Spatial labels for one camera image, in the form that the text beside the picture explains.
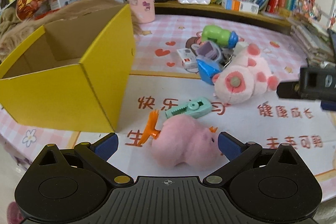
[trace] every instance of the pink plush toy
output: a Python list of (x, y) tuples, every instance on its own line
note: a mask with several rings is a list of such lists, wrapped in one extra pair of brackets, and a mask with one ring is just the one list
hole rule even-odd
[(155, 129), (159, 112), (150, 113), (147, 126), (138, 145), (153, 136), (152, 155), (160, 166), (173, 168), (187, 163), (198, 170), (213, 167), (220, 158), (217, 128), (206, 128), (189, 115), (179, 114), (163, 123), (161, 131)]
[(279, 79), (272, 75), (256, 44), (250, 44), (212, 81), (215, 94), (224, 104), (238, 104), (253, 95), (277, 90)]

